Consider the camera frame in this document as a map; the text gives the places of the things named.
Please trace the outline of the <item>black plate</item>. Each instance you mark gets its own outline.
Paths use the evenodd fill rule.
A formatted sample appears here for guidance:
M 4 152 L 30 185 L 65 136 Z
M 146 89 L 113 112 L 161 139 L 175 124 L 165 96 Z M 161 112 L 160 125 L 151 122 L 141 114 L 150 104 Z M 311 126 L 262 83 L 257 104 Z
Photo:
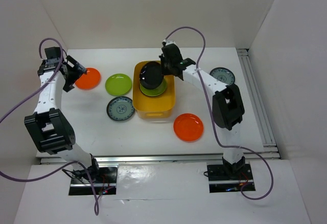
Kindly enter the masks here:
M 139 73 L 140 84 L 146 89 L 159 87 L 163 79 L 161 64 L 156 61 L 146 63 Z

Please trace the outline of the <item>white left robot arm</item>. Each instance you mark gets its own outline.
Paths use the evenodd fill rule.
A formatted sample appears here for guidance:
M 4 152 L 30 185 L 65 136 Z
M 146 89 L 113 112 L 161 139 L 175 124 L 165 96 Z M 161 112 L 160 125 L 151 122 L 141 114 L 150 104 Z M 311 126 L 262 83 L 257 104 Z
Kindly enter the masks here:
M 46 59 L 37 72 L 42 91 L 35 110 L 24 118 L 24 124 L 39 152 L 59 156 L 66 162 L 76 161 L 72 176 L 94 183 L 101 176 L 98 162 L 76 143 L 74 129 L 61 111 L 63 92 L 74 88 L 75 82 L 86 74 L 86 68 L 63 54 L 59 47 L 45 49 Z

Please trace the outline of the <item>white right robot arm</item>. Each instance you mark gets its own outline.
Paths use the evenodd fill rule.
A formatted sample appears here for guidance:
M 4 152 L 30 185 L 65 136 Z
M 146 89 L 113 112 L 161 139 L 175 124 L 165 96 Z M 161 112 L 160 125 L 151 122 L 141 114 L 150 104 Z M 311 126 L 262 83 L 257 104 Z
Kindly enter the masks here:
M 227 85 L 199 68 L 193 60 L 183 59 L 174 41 L 164 40 L 162 45 L 159 56 L 162 73 L 178 77 L 204 92 L 214 134 L 220 135 L 225 143 L 219 144 L 223 148 L 223 173 L 228 179 L 236 178 L 245 165 L 240 142 L 245 109 L 238 86 Z

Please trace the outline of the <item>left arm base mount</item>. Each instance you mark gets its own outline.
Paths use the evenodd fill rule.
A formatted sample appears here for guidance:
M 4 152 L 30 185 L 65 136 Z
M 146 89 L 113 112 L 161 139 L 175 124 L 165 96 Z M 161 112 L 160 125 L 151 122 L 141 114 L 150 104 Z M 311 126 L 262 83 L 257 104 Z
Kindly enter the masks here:
M 91 168 L 88 170 L 97 196 L 116 195 L 117 165 L 99 166 L 97 171 Z M 91 183 L 84 170 L 63 170 L 63 172 L 71 179 L 68 192 L 69 196 L 93 195 Z

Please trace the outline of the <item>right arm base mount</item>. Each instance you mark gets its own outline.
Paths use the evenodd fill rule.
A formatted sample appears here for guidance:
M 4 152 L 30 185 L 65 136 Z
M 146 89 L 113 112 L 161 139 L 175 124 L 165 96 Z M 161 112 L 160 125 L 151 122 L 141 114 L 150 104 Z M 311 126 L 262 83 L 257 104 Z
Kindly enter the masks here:
M 254 177 L 249 163 L 236 173 L 230 173 L 223 164 L 223 160 L 214 160 L 206 163 L 202 175 L 207 179 L 210 193 L 230 193 L 255 191 Z

